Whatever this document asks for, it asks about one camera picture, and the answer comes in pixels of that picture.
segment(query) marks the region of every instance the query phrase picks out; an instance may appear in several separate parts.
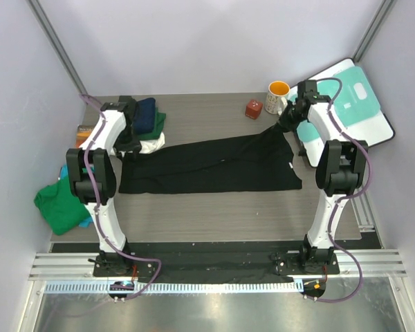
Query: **red die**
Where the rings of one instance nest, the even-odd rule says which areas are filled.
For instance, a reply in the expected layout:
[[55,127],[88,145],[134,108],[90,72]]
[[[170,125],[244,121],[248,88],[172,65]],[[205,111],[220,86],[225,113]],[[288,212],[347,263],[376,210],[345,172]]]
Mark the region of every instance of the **red die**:
[[258,100],[252,99],[246,105],[246,116],[255,120],[260,115],[262,109],[263,103],[259,102]]

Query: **white mug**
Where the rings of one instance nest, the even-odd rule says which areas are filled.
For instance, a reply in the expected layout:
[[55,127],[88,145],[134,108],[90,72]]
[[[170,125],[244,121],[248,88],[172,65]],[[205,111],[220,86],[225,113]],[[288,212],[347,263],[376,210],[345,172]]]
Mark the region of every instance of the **white mug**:
[[285,82],[275,81],[270,83],[264,109],[270,114],[281,114],[288,105],[286,96],[289,91],[289,85]]

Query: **folded clothes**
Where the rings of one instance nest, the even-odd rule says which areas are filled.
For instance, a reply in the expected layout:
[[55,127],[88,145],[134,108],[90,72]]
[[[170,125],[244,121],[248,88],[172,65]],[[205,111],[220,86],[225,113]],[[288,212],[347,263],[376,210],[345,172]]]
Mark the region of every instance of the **folded clothes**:
[[155,98],[146,98],[138,102],[138,111],[133,119],[133,128],[137,135],[150,133],[156,124]]
[[160,133],[160,138],[158,140],[141,140],[141,154],[151,154],[162,148],[165,144],[165,134]]
[[34,204],[56,235],[68,232],[89,217],[88,210],[71,193],[69,176],[40,190]]
[[158,108],[155,108],[156,115],[155,115],[155,125],[154,130],[150,133],[142,133],[138,135],[139,140],[158,140],[160,138],[160,134],[165,127],[165,120],[166,120],[166,113],[158,112]]

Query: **green cloth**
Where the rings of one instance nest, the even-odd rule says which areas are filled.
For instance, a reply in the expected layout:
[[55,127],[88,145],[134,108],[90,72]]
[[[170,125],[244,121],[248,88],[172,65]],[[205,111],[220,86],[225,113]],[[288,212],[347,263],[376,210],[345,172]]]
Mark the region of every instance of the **green cloth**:
[[138,135],[139,140],[158,140],[160,138],[160,134],[165,127],[165,120],[166,120],[166,113],[158,112],[158,108],[155,108],[155,123],[154,123],[154,130],[150,133],[142,133]]
[[90,216],[79,199],[72,195],[69,176],[40,190],[34,204],[56,235],[68,232]]

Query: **gray wall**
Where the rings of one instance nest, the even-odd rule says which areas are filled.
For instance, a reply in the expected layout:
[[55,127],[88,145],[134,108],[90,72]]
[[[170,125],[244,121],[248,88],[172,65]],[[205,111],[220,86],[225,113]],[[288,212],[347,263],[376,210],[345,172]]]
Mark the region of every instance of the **gray wall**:
[[89,93],[266,91],[350,57],[381,0],[41,0]]
[[0,332],[15,331],[50,238],[33,199],[56,180],[83,112],[26,2],[0,1]]
[[370,193],[382,237],[400,250],[415,290],[415,0],[397,1],[362,66],[396,130],[371,150]]

